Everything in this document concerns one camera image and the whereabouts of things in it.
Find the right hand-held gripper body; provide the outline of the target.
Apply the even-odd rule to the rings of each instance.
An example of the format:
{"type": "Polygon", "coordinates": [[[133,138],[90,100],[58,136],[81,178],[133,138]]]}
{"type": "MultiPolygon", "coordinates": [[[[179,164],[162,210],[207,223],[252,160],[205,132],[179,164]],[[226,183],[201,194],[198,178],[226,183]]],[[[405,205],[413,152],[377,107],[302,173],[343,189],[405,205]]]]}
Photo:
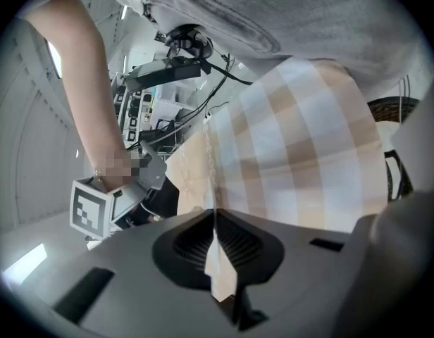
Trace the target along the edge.
{"type": "Polygon", "coordinates": [[[179,190],[166,177],[167,165],[146,142],[140,155],[131,153],[131,183],[106,192],[94,176],[73,182],[70,226],[95,240],[143,225],[150,217],[176,215],[179,190]]]}

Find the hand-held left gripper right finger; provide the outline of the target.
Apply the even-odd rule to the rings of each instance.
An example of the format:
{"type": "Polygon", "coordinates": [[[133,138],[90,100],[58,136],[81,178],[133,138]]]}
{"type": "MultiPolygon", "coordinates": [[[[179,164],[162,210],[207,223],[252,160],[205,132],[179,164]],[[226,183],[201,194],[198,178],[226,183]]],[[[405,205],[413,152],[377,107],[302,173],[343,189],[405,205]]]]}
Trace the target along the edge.
{"type": "Polygon", "coordinates": [[[218,338],[334,338],[342,290],[327,283],[347,234],[217,216],[219,285],[230,290],[218,338]]]}

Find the person's right hand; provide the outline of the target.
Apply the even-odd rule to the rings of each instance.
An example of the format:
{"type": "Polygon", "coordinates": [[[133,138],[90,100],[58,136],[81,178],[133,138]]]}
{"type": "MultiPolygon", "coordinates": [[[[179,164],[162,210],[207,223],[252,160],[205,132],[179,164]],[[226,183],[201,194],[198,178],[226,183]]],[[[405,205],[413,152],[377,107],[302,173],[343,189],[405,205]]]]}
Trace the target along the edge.
{"type": "Polygon", "coordinates": [[[131,151],[112,151],[95,169],[95,176],[106,191],[112,191],[140,179],[140,156],[131,151]]]}

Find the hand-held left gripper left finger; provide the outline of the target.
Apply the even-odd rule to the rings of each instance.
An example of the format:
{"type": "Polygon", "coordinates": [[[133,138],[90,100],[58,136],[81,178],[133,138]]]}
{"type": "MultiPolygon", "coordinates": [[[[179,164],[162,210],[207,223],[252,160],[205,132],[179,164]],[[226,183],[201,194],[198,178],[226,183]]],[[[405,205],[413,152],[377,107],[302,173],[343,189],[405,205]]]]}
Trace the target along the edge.
{"type": "Polygon", "coordinates": [[[156,267],[162,233],[194,223],[188,213],[119,232],[67,265],[55,279],[54,310],[104,338],[225,338],[235,327],[211,294],[177,286],[156,267]]]}

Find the dark wicker stool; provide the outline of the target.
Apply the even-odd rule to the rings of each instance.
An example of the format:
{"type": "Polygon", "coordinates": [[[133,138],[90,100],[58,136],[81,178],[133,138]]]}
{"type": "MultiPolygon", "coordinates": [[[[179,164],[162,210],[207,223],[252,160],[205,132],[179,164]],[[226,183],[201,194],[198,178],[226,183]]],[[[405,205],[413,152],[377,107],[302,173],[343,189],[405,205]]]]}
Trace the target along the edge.
{"type": "MultiPolygon", "coordinates": [[[[400,103],[398,96],[389,96],[381,99],[376,99],[368,102],[368,107],[371,110],[374,120],[377,123],[399,123],[399,119],[406,120],[413,110],[418,106],[419,100],[415,98],[405,98],[404,103],[400,103]]],[[[384,153],[385,161],[394,159],[399,169],[399,183],[397,193],[393,193],[393,178],[388,162],[387,169],[387,199],[388,201],[396,201],[413,192],[413,186],[407,172],[394,149],[384,153]]]]}

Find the beige checked tablecloth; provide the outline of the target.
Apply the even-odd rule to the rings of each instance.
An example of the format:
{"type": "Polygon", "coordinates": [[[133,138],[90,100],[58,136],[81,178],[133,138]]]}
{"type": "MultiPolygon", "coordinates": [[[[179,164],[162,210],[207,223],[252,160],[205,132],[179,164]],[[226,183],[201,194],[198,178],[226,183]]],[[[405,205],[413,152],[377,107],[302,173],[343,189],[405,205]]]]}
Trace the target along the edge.
{"type": "Polygon", "coordinates": [[[333,61],[281,63],[198,123],[167,166],[179,214],[217,207],[351,232],[388,202],[376,123],[333,61]]]}

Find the person's grey shirt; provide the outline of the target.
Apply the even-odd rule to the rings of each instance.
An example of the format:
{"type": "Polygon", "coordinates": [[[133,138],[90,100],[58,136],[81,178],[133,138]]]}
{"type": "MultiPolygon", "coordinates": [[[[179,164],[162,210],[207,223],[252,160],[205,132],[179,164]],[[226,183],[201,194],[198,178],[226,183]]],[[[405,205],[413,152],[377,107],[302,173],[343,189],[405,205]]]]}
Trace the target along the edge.
{"type": "Polygon", "coordinates": [[[294,56],[344,66],[367,97],[404,76],[421,31],[398,0],[116,0],[162,32],[201,27],[255,73],[294,56]]]}

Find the person's right forearm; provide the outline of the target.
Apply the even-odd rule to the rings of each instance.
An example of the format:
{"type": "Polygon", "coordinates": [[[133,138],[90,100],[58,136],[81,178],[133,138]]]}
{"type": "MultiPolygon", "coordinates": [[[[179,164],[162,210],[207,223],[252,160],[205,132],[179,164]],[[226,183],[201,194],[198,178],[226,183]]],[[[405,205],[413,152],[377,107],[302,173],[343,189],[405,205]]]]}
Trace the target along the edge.
{"type": "Polygon", "coordinates": [[[111,101],[103,39],[81,0],[50,0],[25,18],[59,53],[73,120],[95,170],[112,151],[126,150],[111,101]]]}

